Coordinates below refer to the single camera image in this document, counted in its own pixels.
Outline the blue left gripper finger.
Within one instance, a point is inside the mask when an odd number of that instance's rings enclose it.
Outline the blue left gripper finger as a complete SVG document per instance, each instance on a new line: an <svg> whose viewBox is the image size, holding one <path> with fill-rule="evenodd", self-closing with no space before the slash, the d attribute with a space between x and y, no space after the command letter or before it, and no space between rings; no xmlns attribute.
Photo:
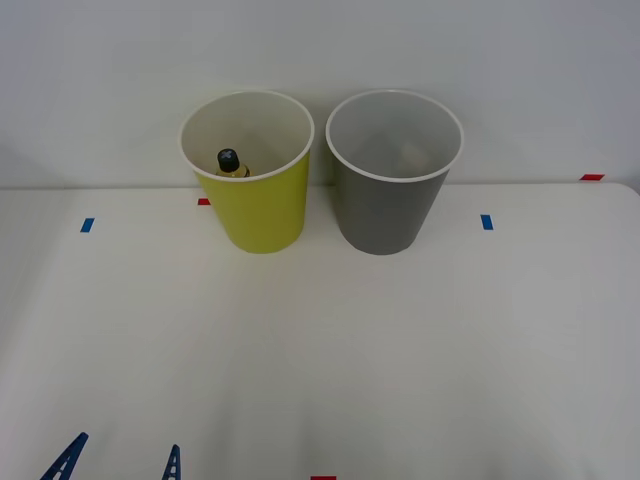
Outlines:
<svg viewBox="0 0 640 480"><path fill-rule="evenodd" d="M180 447L174 444L171 448L168 460L166 462L162 480L180 480L181 479L181 452Z"/></svg>
<svg viewBox="0 0 640 480"><path fill-rule="evenodd" d="M81 432L41 476L41 480L69 480L89 435Z"/></svg>

